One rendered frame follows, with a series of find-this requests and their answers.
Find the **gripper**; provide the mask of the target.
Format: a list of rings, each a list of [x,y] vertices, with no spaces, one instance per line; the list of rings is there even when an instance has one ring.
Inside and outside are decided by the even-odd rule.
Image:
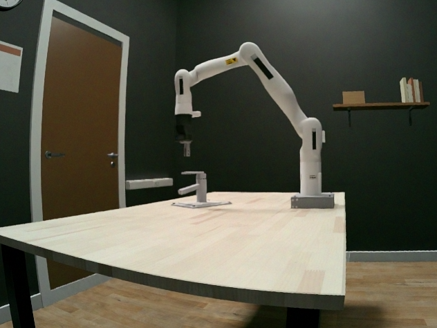
[[[192,104],[181,102],[175,108],[176,132],[174,141],[184,143],[184,156],[190,156],[190,141],[192,141],[192,118],[201,116],[199,111],[192,111]]]

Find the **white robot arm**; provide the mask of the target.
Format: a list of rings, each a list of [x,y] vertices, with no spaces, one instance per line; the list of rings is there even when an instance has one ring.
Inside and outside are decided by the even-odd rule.
[[[307,118],[304,115],[299,108],[292,89],[270,65],[256,44],[244,43],[237,53],[199,64],[191,72],[179,70],[174,80],[176,104],[181,102],[192,103],[192,94],[189,88],[201,80],[245,65],[249,65],[256,72],[267,92],[287,115],[299,136],[303,138],[300,149],[301,195],[321,195],[322,126],[316,118]]]

